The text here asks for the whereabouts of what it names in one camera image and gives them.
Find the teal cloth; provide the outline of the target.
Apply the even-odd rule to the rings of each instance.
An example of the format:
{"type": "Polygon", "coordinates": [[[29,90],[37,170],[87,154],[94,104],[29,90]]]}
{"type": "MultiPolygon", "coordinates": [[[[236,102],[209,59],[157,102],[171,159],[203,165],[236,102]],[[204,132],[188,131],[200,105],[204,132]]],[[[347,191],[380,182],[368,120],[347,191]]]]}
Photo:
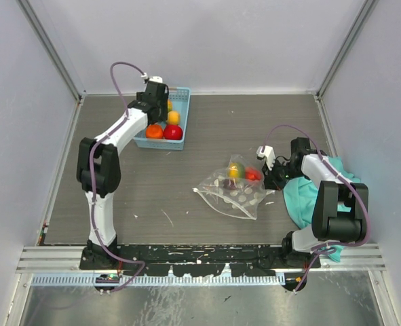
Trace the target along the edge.
{"type": "MultiPolygon", "coordinates": [[[[347,172],[343,167],[340,157],[328,157],[328,160],[343,177],[348,178],[351,182],[360,183],[361,180],[353,173],[347,172]]],[[[312,181],[305,177],[298,177],[289,180],[282,190],[286,209],[292,221],[299,229],[306,228],[311,224],[314,206],[318,195],[318,189],[312,181]]],[[[335,262],[340,262],[341,251],[344,247],[335,246],[337,249],[333,254],[328,255],[335,262]]]]}

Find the light blue plastic basket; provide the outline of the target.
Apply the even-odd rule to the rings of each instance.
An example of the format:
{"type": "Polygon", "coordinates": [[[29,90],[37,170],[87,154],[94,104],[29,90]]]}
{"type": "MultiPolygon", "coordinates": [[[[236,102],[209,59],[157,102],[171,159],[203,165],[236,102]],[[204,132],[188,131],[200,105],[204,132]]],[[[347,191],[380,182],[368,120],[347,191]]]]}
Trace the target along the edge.
{"type": "Polygon", "coordinates": [[[168,119],[159,127],[148,127],[134,137],[139,148],[182,151],[185,144],[191,89],[171,88],[168,98],[168,119]]]}

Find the orange fake fruit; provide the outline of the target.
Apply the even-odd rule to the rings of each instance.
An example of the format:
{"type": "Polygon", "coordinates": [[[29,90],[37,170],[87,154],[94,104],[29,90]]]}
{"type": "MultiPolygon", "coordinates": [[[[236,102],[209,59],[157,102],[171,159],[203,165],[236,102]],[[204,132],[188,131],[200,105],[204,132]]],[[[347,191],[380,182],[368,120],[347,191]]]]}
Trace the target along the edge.
{"type": "Polygon", "coordinates": [[[159,124],[151,124],[145,130],[145,137],[148,139],[163,139],[164,130],[159,124]]]}

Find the small dark purple fake fruit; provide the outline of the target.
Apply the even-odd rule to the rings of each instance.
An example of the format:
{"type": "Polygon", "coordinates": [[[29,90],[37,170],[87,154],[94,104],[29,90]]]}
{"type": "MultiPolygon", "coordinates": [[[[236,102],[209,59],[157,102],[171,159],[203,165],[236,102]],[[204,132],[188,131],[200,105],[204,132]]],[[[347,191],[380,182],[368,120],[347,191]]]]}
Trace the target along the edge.
{"type": "Polygon", "coordinates": [[[236,185],[235,185],[235,181],[234,180],[230,180],[230,179],[225,179],[223,181],[223,188],[227,189],[229,191],[233,191],[236,190],[236,185]]]}

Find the yellow fake peach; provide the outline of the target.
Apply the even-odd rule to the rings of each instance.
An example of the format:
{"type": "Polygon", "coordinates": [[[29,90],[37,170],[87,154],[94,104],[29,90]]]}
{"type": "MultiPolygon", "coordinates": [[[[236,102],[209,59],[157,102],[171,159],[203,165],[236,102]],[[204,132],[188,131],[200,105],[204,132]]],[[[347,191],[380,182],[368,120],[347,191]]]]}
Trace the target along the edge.
{"type": "Polygon", "coordinates": [[[180,113],[175,110],[171,110],[168,112],[167,124],[176,125],[180,124],[180,113]]]}

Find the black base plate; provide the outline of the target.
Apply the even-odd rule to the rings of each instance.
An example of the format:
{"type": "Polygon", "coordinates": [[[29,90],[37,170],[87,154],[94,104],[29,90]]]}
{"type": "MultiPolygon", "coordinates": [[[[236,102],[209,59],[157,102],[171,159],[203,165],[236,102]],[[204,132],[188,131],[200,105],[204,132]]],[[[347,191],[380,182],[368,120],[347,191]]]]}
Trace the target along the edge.
{"type": "Polygon", "coordinates": [[[279,269],[303,269],[312,256],[287,251],[271,244],[129,244],[117,245],[112,258],[88,244],[81,253],[80,270],[121,270],[134,275],[136,262],[144,262],[141,274],[147,276],[219,276],[228,267],[232,277],[274,276],[279,269]]]}

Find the yellow green fake mango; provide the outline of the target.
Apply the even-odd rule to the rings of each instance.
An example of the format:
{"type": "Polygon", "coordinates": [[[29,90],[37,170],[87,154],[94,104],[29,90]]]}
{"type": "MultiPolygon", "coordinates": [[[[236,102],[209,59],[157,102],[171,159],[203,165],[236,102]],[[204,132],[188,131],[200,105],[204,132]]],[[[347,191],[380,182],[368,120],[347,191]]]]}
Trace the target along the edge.
{"type": "Polygon", "coordinates": [[[239,162],[231,162],[227,168],[227,176],[232,179],[244,179],[246,176],[244,165],[239,162]]]}

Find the small red fake fruit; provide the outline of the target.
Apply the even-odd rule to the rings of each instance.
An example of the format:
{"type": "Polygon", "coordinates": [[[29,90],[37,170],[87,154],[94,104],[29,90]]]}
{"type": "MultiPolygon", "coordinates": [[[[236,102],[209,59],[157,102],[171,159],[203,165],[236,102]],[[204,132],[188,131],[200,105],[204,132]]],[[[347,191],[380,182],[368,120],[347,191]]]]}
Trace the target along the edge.
{"type": "Polygon", "coordinates": [[[255,168],[247,167],[245,169],[245,178],[249,181],[260,181],[262,177],[262,173],[255,168]]]}

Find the clear zip top bag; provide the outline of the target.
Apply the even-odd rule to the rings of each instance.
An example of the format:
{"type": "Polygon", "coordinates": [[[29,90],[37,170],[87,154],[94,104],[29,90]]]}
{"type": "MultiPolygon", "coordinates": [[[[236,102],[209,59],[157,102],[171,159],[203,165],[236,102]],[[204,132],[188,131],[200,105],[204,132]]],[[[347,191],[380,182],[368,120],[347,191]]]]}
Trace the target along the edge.
{"type": "Polygon", "coordinates": [[[244,165],[245,169],[251,167],[259,170],[244,156],[234,154],[230,157],[227,167],[211,173],[195,186],[193,191],[217,213],[236,219],[256,220],[259,204],[264,201],[265,197],[272,194],[273,190],[265,189],[264,176],[260,181],[229,178],[227,168],[231,162],[239,162],[244,165]],[[234,180],[237,189],[233,191],[224,189],[223,181],[225,179],[234,180]]]}

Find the red fake apple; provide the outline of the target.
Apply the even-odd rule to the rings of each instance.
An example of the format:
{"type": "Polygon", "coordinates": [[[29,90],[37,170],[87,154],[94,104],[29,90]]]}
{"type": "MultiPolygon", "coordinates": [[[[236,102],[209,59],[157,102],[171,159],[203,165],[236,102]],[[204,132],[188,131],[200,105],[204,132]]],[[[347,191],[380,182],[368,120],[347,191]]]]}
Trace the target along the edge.
{"type": "Polygon", "coordinates": [[[179,141],[183,138],[183,129],[178,125],[167,124],[163,136],[167,140],[179,141]]]}

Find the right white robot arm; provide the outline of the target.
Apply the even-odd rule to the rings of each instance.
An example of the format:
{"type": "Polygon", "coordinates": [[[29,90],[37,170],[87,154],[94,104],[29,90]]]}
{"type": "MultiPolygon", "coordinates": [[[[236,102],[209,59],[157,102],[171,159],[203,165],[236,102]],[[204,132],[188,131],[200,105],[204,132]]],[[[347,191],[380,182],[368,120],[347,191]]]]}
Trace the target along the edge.
{"type": "Polygon", "coordinates": [[[305,257],[331,253],[337,246],[356,247],[368,239],[368,187],[354,183],[333,167],[328,156],[311,146],[308,138],[291,141],[289,160],[281,163],[273,147],[261,145],[256,156],[263,161],[262,173],[267,189],[284,189],[291,179],[310,180],[318,191],[311,223],[282,240],[283,264],[294,268],[305,257]]]}

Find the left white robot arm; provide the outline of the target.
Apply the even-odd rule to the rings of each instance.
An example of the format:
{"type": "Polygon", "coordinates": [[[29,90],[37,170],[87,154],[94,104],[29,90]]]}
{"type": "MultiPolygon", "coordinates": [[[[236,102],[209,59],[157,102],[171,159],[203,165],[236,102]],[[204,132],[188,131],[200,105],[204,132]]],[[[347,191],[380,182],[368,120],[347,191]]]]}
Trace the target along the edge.
{"type": "Polygon", "coordinates": [[[169,87],[161,77],[147,80],[145,90],[126,105],[123,115],[97,137],[79,144],[76,178],[88,200],[90,235],[87,248],[104,269],[115,267],[119,257],[113,223],[113,199],[121,182],[119,155],[148,126],[168,116],[169,87]]]}

